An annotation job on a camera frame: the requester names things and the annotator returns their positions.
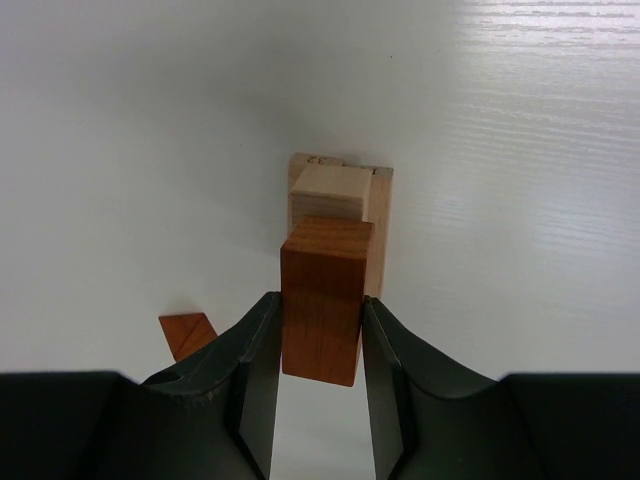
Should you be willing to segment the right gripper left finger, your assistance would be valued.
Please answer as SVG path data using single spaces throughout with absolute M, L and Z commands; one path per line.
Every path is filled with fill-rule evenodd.
M 266 479 L 281 297 L 142 383 L 114 371 L 1 378 L 5 479 Z

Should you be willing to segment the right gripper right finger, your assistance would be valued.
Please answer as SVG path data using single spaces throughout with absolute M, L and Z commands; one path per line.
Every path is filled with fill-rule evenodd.
M 376 298 L 362 309 L 380 479 L 635 479 L 635 373 L 487 378 L 408 330 Z

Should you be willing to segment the short light wood block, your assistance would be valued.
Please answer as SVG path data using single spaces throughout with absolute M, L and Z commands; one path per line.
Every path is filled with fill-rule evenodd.
M 291 221 L 323 216 L 366 221 L 372 172 L 346 167 L 309 165 L 290 191 Z

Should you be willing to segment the long light wood block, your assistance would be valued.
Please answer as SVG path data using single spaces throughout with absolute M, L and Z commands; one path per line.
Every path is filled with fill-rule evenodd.
M 305 216 L 336 216 L 346 205 L 341 174 L 337 167 L 346 162 L 340 158 L 296 153 L 288 168 L 288 230 L 290 235 Z

